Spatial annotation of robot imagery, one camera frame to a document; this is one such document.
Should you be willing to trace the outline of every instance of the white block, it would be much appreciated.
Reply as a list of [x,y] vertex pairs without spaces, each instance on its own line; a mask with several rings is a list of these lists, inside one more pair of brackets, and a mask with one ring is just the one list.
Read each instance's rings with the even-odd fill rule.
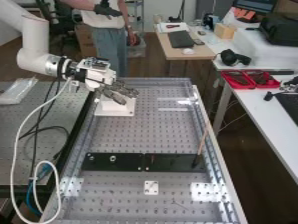
[[101,95],[100,102],[95,111],[96,116],[107,117],[132,117],[135,116],[136,98],[125,97],[127,104],[120,105],[111,98]]
[[147,180],[144,182],[144,194],[159,195],[159,181]]

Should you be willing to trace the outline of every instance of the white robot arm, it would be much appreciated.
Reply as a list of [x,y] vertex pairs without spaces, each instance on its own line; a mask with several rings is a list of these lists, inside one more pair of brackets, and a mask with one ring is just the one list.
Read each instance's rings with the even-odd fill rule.
[[108,60],[87,58],[77,63],[49,54],[49,22],[32,15],[12,0],[0,0],[0,4],[0,20],[23,33],[23,48],[18,53],[21,69],[64,79],[72,77],[85,83],[91,91],[104,87],[104,95],[121,105],[125,97],[136,98],[137,91],[116,81],[116,72],[109,69]]

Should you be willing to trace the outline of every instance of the red box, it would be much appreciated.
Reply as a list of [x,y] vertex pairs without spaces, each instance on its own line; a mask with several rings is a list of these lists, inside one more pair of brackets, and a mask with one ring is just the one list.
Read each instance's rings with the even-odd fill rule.
[[256,89],[256,82],[242,71],[228,70],[221,75],[234,89]]
[[281,83],[273,78],[273,76],[261,70],[245,70],[245,75],[256,83],[256,87],[260,89],[280,88]]

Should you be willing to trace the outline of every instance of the cable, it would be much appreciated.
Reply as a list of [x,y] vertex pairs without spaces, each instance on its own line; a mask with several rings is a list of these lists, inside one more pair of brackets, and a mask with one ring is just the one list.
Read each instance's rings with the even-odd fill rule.
[[[51,83],[51,86],[49,86],[49,89],[48,89],[48,92],[47,92],[47,95],[45,95],[45,100],[44,100],[44,102],[47,102],[47,100],[48,100],[48,96],[49,96],[49,93],[51,93],[51,91],[52,91],[52,88],[53,88],[53,84],[55,84],[55,82],[57,81],[57,79],[55,79],[53,80],[53,82]],[[55,103],[55,101],[51,103],[51,105],[49,105],[49,107],[48,107],[48,110],[45,111],[45,113],[43,114],[43,116],[41,116],[41,121],[43,121],[43,119],[45,118],[45,116],[47,116],[47,114],[48,114],[48,112],[49,112],[49,110],[51,110],[51,108],[52,108],[52,106],[53,106],[53,103]],[[29,130],[21,135],[21,138],[24,137],[24,135],[27,134],[27,133],[29,133],[33,129],[35,129],[35,127],[36,127],[36,125],[37,125],[37,123],[29,128]]]
[[[45,127],[45,128],[40,128],[39,129],[39,132],[43,132],[43,131],[47,131],[47,130],[51,130],[51,129],[63,129],[64,132],[65,132],[65,134],[67,134],[67,136],[69,137],[69,132],[68,132],[67,128],[64,128],[63,126],[49,126],[49,127]],[[32,135],[33,133],[35,133],[35,131],[27,133],[25,135],[23,135],[20,137],[19,140],[21,140],[23,138],[25,138],[28,135]]]
[[230,123],[228,123],[226,125],[225,125],[225,127],[220,130],[220,132],[230,125],[230,124],[233,124],[236,121],[238,121],[245,115],[248,115],[246,113],[245,114],[242,114],[237,119],[234,119]]
[[237,105],[238,103],[240,103],[238,101],[232,102],[232,103],[229,104],[228,108],[226,108],[226,111],[228,111],[234,105]]
[[212,8],[212,14],[214,15],[214,10],[216,10],[216,5],[217,5],[217,0],[213,2],[213,8]]
[[[63,126],[51,126],[51,127],[40,128],[37,132],[43,132],[43,131],[47,131],[47,130],[51,130],[51,129],[63,129],[64,132],[65,132],[65,134],[67,134],[67,140],[68,140],[68,138],[69,138],[69,132],[68,132],[67,128],[64,128]],[[19,140],[21,140],[24,137],[27,137],[28,135],[32,135],[32,134],[35,134],[35,131],[32,131],[32,132],[27,133],[25,135],[23,135],[23,137],[20,137]],[[56,160],[59,158],[59,155],[63,152],[63,150],[64,150],[64,148],[67,146],[67,143],[68,143],[68,141],[65,141],[65,144],[64,144],[63,148],[53,155],[53,160]]]
[[[61,93],[64,92],[68,84],[71,82],[71,78],[67,80],[67,83],[64,84],[60,92],[57,93],[57,95],[51,99],[48,100],[44,104],[41,104],[32,112],[31,114],[27,116],[25,120],[23,121],[21,125],[20,125],[20,128],[18,130],[18,134],[16,134],[16,140],[15,140],[15,149],[14,149],[14,158],[12,158],[12,169],[11,169],[11,199],[12,199],[12,205],[14,205],[14,208],[16,210],[16,213],[20,217],[20,219],[23,220],[23,222],[25,222],[27,224],[36,224],[36,222],[31,222],[23,215],[21,215],[21,212],[19,210],[19,207],[18,207],[18,204],[16,204],[16,198],[15,198],[15,185],[14,185],[14,173],[15,173],[15,167],[16,167],[16,156],[18,156],[18,143],[19,143],[19,138],[20,138],[20,133],[21,133],[21,129],[27,123],[27,121],[29,120],[29,118],[32,117],[32,115],[44,107],[47,106],[53,100],[56,100],[56,98],[61,95]],[[36,175],[37,175],[37,170],[39,170],[39,167],[41,164],[48,164],[52,168],[53,168],[53,172],[55,172],[55,179],[56,179],[56,193],[57,193],[57,200],[59,200],[59,209],[57,209],[57,212],[55,214],[55,216],[45,222],[40,223],[40,224],[48,224],[51,223],[56,217],[59,216],[59,213],[60,213],[60,210],[61,210],[61,197],[60,197],[60,192],[59,192],[59,189],[60,189],[60,185],[59,185],[59,172],[57,172],[57,169],[55,167],[55,165],[49,162],[49,161],[41,161],[39,162],[37,166],[36,166],[36,169],[35,169],[35,176],[33,176],[33,193],[36,194]]]
[[37,215],[40,216],[41,213],[31,206],[31,191],[32,191],[32,187],[33,187],[33,183],[31,182],[29,184],[29,188],[28,188],[28,191],[27,191],[27,196],[25,196],[25,204],[29,208],[29,210]]
[[48,221],[44,222],[44,224],[45,224],[45,223],[51,223],[56,219],[56,217],[59,216],[59,213],[60,213],[60,210],[61,210],[61,197],[60,197],[60,185],[59,185],[59,171],[56,169],[56,166],[49,161],[45,161],[45,160],[44,161],[40,161],[39,164],[37,164],[37,166],[36,166],[36,168],[35,168],[33,197],[35,197],[35,203],[36,203],[37,209],[39,209],[39,211],[40,211],[41,214],[44,213],[44,211],[41,209],[40,202],[39,202],[39,198],[37,198],[36,182],[37,182],[39,167],[44,163],[48,164],[52,167],[52,169],[53,169],[55,179],[56,179],[56,193],[57,193],[57,198],[59,198],[59,209],[57,209],[57,212],[56,212],[55,216],[52,217],[51,221],[48,220]]
[[[57,84],[57,89],[56,89],[56,94],[55,95],[57,95],[57,92],[59,92],[59,89],[60,89],[60,79],[57,78],[56,80],[59,80],[59,84]],[[48,100],[49,92],[51,91],[48,91],[48,93],[47,93],[44,102],[47,102],[47,100]],[[43,116],[44,118],[45,118],[53,104],[55,104],[55,101],[51,103],[51,107],[48,108],[47,113]],[[33,157],[32,157],[32,163],[31,163],[31,177],[32,177],[33,169],[35,169],[36,151],[37,151],[37,133],[39,133],[39,126],[40,126],[40,122],[41,122],[43,110],[44,110],[44,108],[41,108],[41,110],[40,110],[40,114],[39,114],[39,118],[37,118],[37,122],[36,122],[36,129],[35,129],[35,143],[33,143]]]

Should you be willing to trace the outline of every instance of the black box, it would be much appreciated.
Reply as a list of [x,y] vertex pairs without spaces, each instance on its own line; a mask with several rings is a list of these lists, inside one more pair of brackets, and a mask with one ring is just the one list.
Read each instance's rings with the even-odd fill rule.
[[298,14],[268,15],[260,30],[272,44],[298,47]]

